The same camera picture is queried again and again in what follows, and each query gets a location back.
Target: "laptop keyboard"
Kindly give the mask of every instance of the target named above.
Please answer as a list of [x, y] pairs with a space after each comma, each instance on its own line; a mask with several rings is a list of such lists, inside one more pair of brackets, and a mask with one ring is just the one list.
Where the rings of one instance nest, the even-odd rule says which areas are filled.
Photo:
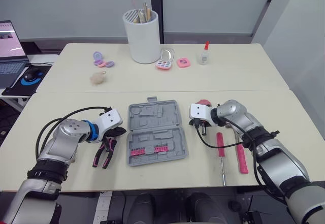
[[24, 62], [0, 64], [0, 74], [18, 73], [23, 65], [24, 65]]

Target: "small pink box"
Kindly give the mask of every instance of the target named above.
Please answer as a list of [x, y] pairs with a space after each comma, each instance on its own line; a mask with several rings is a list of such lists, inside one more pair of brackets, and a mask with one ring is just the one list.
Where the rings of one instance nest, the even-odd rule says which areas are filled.
[[187, 58], [180, 58], [177, 60], [177, 65], [180, 68], [185, 68], [185, 67], [189, 67], [191, 65], [191, 63], [189, 62], [189, 60]]

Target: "pink screwdriver handle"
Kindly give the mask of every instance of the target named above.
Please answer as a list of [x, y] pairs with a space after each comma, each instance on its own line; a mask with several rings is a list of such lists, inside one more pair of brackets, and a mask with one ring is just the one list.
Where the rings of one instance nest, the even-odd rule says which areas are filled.
[[[222, 133], [217, 133], [217, 146], [218, 147], [224, 146]], [[219, 151], [219, 156], [220, 157], [225, 157], [224, 148], [218, 149], [218, 151]]]
[[246, 165], [246, 158], [243, 145], [239, 144], [236, 145], [236, 152], [237, 152], [237, 159], [238, 159], [238, 166], [239, 172], [241, 174], [248, 174], [248, 169]]

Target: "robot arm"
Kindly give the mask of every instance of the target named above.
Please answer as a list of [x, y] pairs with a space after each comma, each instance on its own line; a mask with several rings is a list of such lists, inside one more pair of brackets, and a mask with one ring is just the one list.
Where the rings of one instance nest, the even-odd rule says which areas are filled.
[[229, 100], [217, 108], [191, 104], [190, 118], [196, 128], [204, 124], [202, 122], [208, 122], [211, 126], [225, 126], [226, 122], [232, 122], [230, 124], [243, 140], [243, 146], [252, 153], [256, 152], [257, 170], [266, 188], [276, 196], [285, 197], [295, 222], [323, 223], [325, 190], [309, 181], [304, 165], [275, 139], [278, 131], [269, 133], [235, 100]]
[[98, 143], [106, 131], [121, 124], [122, 119], [114, 109], [101, 115], [94, 123], [74, 119], [61, 122], [36, 165], [28, 171], [27, 179], [15, 195], [3, 222], [58, 223], [61, 211], [54, 200], [58, 197], [62, 182], [67, 178], [69, 165], [75, 160], [78, 144], [83, 141]]

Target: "gray wall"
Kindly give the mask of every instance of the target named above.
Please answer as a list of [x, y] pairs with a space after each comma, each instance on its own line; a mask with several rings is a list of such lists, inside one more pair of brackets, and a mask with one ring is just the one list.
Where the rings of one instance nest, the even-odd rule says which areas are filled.
[[0, 20], [12, 20], [20, 39], [126, 37], [122, 15], [132, 8], [130, 0], [0, 0]]
[[164, 32], [253, 33], [267, 0], [163, 0]]
[[252, 41], [263, 45], [323, 137], [324, 18], [324, 0], [272, 0]]

